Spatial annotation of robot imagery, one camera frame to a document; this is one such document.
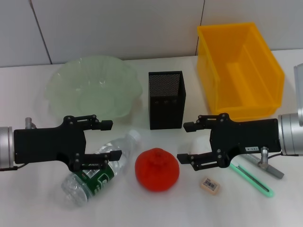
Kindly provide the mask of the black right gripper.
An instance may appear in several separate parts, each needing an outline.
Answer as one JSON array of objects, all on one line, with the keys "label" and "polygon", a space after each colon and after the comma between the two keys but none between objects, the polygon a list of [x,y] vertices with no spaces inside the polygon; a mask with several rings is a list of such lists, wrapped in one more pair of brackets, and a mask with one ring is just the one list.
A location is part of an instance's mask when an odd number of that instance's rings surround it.
[{"label": "black right gripper", "polygon": [[195,171],[228,167],[234,157],[260,153],[263,147],[269,152],[279,152],[277,119],[234,122],[226,113],[199,115],[195,122],[184,123],[183,128],[186,132],[211,130],[212,152],[177,154],[180,164],[189,164]]}]

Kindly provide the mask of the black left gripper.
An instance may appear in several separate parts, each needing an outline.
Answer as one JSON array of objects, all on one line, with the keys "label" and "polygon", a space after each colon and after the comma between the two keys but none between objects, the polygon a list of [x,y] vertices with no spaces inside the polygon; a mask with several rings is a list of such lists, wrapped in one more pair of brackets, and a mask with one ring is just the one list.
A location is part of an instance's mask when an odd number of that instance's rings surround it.
[{"label": "black left gripper", "polygon": [[65,116],[61,125],[53,128],[14,130],[16,164],[61,161],[71,172],[101,170],[111,161],[118,161],[121,150],[85,154],[85,130],[109,131],[112,120],[100,121],[95,114]]}]

